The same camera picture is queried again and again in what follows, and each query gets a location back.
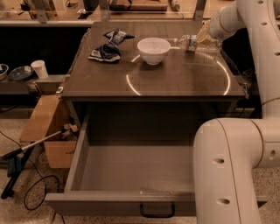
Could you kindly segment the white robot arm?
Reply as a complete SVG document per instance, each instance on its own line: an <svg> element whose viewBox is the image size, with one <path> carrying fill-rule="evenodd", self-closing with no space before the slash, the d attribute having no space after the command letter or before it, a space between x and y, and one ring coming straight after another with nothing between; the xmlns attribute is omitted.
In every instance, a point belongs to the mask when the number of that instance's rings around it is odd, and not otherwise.
<svg viewBox="0 0 280 224"><path fill-rule="evenodd" d="M223 41L248 31L262 117L216 118L194 138L193 176L197 224L261 224L252 170L280 163L279 0L235 0L199 32Z"/></svg>

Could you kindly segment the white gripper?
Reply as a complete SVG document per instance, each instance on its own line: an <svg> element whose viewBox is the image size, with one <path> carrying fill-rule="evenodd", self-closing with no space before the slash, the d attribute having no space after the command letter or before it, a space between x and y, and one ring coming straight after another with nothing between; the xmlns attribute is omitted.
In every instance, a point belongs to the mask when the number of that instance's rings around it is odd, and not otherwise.
<svg viewBox="0 0 280 224"><path fill-rule="evenodd" d="M228 38L228 16L224 10L216 12L210 20L203 23L201 30L197 35L200 44L211 45L215 43L215 39L225 40Z"/></svg>

